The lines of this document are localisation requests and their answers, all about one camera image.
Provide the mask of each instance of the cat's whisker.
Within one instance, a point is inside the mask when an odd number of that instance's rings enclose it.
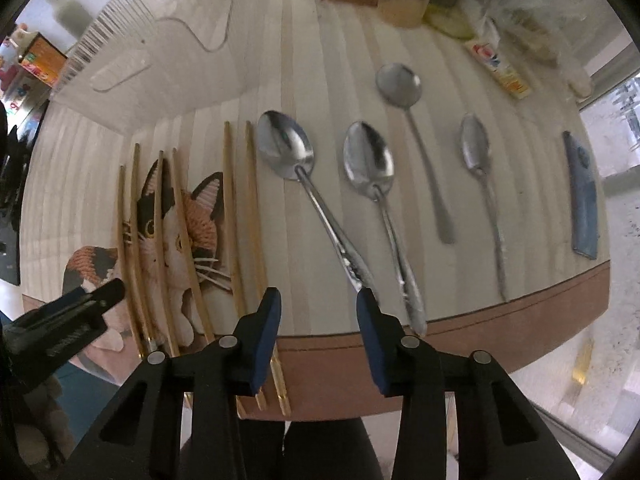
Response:
[[[217,274],[219,276],[223,276],[224,278],[227,278],[228,280],[231,279],[231,276],[229,276],[228,274],[225,274],[221,270],[211,269],[210,267],[205,267],[205,266],[201,266],[201,265],[196,265],[195,267],[198,270],[206,270],[207,272],[213,272],[214,274]]]
[[[198,277],[213,283],[214,285],[218,286],[222,290],[226,290],[227,292],[233,292],[231,290],[231,286],[227,285],[226,283],[220,283],[217,280],[214,280],[212,277],[207,276],[206,274],[203,274],[201,272],[197,272],[196,274],[198,275]]]

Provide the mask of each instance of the wooden tabletop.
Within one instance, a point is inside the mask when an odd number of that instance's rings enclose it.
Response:
[[[480,118],[490,140],[508,300],[566,282],[608,260],[599,181],[598,258],[572,251],[561,133],[571,131],[587,147],[589,142],[557,70],[525,59],[503,41],[501,49],[533,90],[517,101],[459,42],[428,27],[393,28],[375,9],[319,0],[246,0],[243,12],[249,31],[246,81],[235,98],[160,118],[130,136],[89,120],[81,106],[74,110],[71,102],[52,103],[34,151],[22,212],[24,294],[43,301],[57,298],[75,250],[115,247],[116,176],[120,164],[129,164],[134,143],[142,146],[139,182],[159,150],[176,147],[182,182],[192,191],[222,170],[223,122],[228,120],[235,135],[242,278],[248,308],[254,309],[258,298],[247,234],[243,125],[255,123],[269,109],[296,118],[307,132],[316,154],[313,182],[372,270],[382,310],[403,323],[406,315],[382,220],[375,204],[351,189],[342,170],[345,131],[356,120],[372,124],[391,147],[397,175],[388,200],[429,320],[501,303],[491,225],[478,181],[465,169],[458,146],[467,113]],[[405,63],[422,79],[423,97],[412,111],[452,213],[453,245],[441,243],[436,234],[431,189],[404,115],[385,105],[376,91],[374,74],[388,62]],[[354,291],[302,187],[283,181],[261,161],[257,174],[268,282],[283,300],[280,335],[357,332]],[[205,299],[216,332],[230,332],[237,320],[231,299],[216,290],[206,292]]]

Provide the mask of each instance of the spoon handle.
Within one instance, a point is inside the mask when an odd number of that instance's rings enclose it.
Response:
[[[414,115],[411,110],[405,110],[405,115],[414,134],[415,142],[418,145],[418,151],[422,157],[422,164],[424,170],[427,173],[427,180],[429,181],[429,188],[431,189],[431,202],[433,203],[433,213],[436,217],[436,229],[438,231],[438,238],[443,244],[452,244],[456,241],[456,234],[453,228],[453,220],[447,210],[447,205],[444,203],[442,193],[440,193],[440,186],[438,185],[438,179],[436,172],[433,169],[433,164],[429,159],[427,148],[424,145],[424,141],[420,136],[420,131],[415,123]]]
[[[347,238],[334,216],[329,211],[329,208],[322,200],[320,193],[316,187],[311,183],[308,174],[301,166],[296,166],[296,175],[300,180],[300,184],[305,188],[306,194],[309,196],[311,203],[316,208],[322,224],[326,229],[331,242],[334,245],[335,252],[338,253],[340,263],[344,267],[347,277],[353,285],[356,292],[359,292],[361,288],[368,287],[373,291],[374,296],[376,290],[373,287],[373,275],[367,267],[367,264],[362,259],[362,256],[358,253],[356,248]]]
[[[409,324],[417,335],[424,336],[427,333],[427,315],[424,311],[424,303],[422,302],[420,289],[415,281],[415,275],[409,264],[409,260],[402,249],[400,239],[396,234],[396,227],[389,214],[386,197],[377,187],[375,187],[375,190],[377,195],[376,201],[382,213],[386,233],[391,243],[391,253],[393,254],[394,266],[396,267],[396,278],[398,279],[398,285],[400,285],[400,294],[402,295],[402,302],[409,317]]]
[[[495,199],[494,188],[489,182],[489,177],[482,175],[482,194],[489,214],[489,220],[494,231],[495,269],[498,275],[498,291],[503,301],[507,301],[507,277],[504,270],[504,239],[498,225],[498,207]]]

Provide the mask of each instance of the black pants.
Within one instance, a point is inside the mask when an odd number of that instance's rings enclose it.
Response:
[[[240,420],[248,480],[382,480],[360,418],[324,422]],[[181,459],[190,452],[190,440]]]

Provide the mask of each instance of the cat's ear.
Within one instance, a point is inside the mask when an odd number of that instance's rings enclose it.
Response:
[[[142,186],[142,196],[147,196],[156,191],[156,171],[158,170],[158,161],[156,160],[149,173],[146,174],[145,184]]]
[[[200,204],[209,213],[209,218],[215,219],[223,211],[222,199],[222,172],[217,171],[204,179],[193,190],[191,198]]]
[[[156,173],[158,172],[158,160],[156,159],[149,170],[149,173],[146,174],[145,184],[142,186],[142,196],[147,196],[156,192]],[[171,188],[171,183],[169,182],[169,167],[167,163],[162,165],[162,188],[167,189]]]

